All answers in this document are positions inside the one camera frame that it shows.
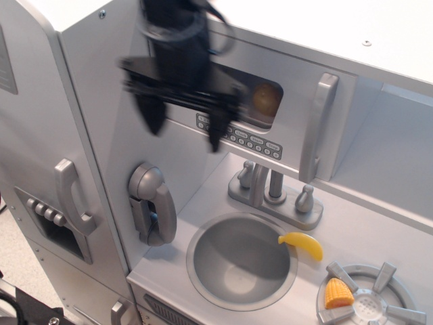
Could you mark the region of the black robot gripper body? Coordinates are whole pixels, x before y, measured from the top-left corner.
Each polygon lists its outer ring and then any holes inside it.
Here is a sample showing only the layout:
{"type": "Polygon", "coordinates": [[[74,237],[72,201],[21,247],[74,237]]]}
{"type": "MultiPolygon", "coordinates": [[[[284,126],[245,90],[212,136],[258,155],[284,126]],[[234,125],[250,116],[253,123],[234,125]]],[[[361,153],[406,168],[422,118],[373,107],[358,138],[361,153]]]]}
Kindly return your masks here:
{"type": "Polygon", "coordinates": [[[237,106],[241,115],[246,87],[210,59],[230,49],[232,39],[220,50],[211,49],[206,20],[180,29],[146,23],[142,33],[150,42],[152,55],[126,57],[119,63],[133,95],[155,96],[165,104],[207,114],[215,106],[237,106]]]}

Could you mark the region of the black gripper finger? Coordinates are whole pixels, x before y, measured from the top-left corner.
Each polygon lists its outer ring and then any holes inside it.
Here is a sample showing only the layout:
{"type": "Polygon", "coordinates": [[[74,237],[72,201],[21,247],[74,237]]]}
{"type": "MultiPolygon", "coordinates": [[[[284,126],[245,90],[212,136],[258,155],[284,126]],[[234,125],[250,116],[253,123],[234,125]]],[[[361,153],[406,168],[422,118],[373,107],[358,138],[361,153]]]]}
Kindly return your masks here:
{"type": "Polygon", "coordinates": [[[166,104],[158,97],[135,94],[137,110],[153,135],[159,135],[166,120],[166,104]]]}
{"type": "Polygon", "coordinates": [[[239,119],[239,108],[237,106],[215,106],[208,111],[208,117],[210,147],[212,152],[218,152],[220,140],[226,134],[229,124],[239,119]]]}

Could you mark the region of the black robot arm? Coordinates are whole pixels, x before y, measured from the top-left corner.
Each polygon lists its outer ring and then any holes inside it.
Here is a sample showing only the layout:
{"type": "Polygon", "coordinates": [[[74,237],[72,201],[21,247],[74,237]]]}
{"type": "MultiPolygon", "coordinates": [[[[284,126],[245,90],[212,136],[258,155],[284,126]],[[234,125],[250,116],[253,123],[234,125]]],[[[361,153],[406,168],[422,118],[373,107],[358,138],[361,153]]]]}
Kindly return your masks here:
{"type": "Polygon", "coordinates": [[[242,115],[246,86],[211,61],[233,47],[233,29],[225,26],[229,39],[212,49],[207,16],[224,17],[208,1],[143,1],[143,34],[152,56],[127,57],[120,67],[127,73],[125,85],[148,129],[154,135],[167,118],[167,104],[203,112],[210,120],[209,142],[213,152],[232,121],[242,115]]]}

